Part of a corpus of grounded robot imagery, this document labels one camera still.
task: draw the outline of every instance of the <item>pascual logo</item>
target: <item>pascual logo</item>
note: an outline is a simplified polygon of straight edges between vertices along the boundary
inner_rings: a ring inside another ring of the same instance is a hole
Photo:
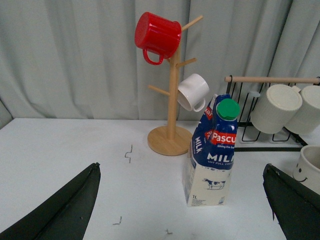
[[[212,134],[212,130],[209,130],[209,131],[206,131],[206,132],[204,133],[204,136],[205,136],[205,138],[208,140],[208,139],[210,138],[211,134]]]
[[[236,143],[236,134],[235,133],[225,133],[214,131],[212,134],[211,142],[216,144],[229,144],[235,145]]]
[[[212,119],[212,110],[211,110],[211,108],[207,106],[204,112],[205,112],[206,117],[209,120],[211,120]]]

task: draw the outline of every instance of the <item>mug handle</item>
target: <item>mug handle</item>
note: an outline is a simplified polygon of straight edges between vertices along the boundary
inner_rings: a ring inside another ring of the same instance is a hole
[[[160,64],[162,64],[162,62],[164,60],[164,56],[163,55],[159,55],[159,61],[158,62],[150,60],[150,58],[148,57],[148,51],[147,51],[146,48],[143,49],[143,57],[144,57],[144,60],[146,60],[146,62],[148,64],[152,64],[152,65],[160,65]]]
[[[206,99],[203,98],[203,99],[202,99],[202,104],[201,104],[201,106],[198,107],[198,108],[193,108],[193,111],[199,112],[199,111],[201,111],[201,110],[205,107],[205,105],[206,105]]]

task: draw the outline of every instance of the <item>green bottle cap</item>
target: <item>green bottle cap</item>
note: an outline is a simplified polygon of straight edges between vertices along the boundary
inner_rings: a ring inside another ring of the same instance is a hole
[[[216,111],[222,119],[230,121],[239,115],[240,107],[233,99],[226,98],[218,104]]]

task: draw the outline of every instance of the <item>wooden peg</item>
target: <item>wooden peg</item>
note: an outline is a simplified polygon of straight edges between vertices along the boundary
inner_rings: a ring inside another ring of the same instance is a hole
[[[169,93],[169,92],[167,92],[167,91],[165,91],[165,90],[162,90],[162,89],[160,89],[160,88],[158,88],[158,87],[156,87],[156,86],[148,85],[148,88],[151,89],[151,90],[154,90],[154,91],[156,91],[156,92],[158,92],[158,93],[161,93],[161,94],[170,96],[170,93]]]
[[[194,58],[191,58],[187,61],[183,61],[183,62],[179,62],[175,65],[176,68],[181,68],[183,67],[184,65],[187,65],[187,64],[191,64],[191,63],[194,63],[195,61],[197,61],[197,59],[194,57]]]
[[[196,19],[194,19],[193,21],[189,22],[187,25],[183,26],[181,28],[181,30],[182,31],[187,30],[188,28],[190,28],[192,25],[196,24],[197,22],[199,22],[203,18],[204,18],[204,16],[202,16],[202,15],[198,16]]]

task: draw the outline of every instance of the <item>milk carton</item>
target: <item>milk carton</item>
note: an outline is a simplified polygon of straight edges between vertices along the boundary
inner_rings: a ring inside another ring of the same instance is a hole
[[[182,183],[187,205],[224,205],[234,163],[239,105],[229,94],[208,104],[192,136]]]

